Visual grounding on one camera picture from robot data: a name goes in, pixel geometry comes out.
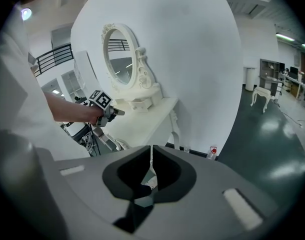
white stool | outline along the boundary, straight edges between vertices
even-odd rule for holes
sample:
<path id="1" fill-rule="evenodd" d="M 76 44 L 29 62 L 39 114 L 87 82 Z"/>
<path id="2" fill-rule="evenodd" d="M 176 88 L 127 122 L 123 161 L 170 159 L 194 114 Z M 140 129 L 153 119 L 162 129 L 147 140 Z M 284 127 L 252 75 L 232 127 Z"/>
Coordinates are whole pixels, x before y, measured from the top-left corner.
<path id="1" fill-rule="evenodd" d="M 252 103 L 250 104 L 251 107 L 256 103 L 257 94 L 259 94 L 262 97 L 266 97 L 266 103 L 265 103 L 265 105 L 263 107 L 263 110 L 262 110 L 262 112 L 265 113 L 265 110 L 267 109 L 268 102 L 271 99 L 271 91 L 267 90 L 265 88 L 262 88 L 262 87 L 256 87 L 254 89 L 254 91 L 252 92 Z"/>

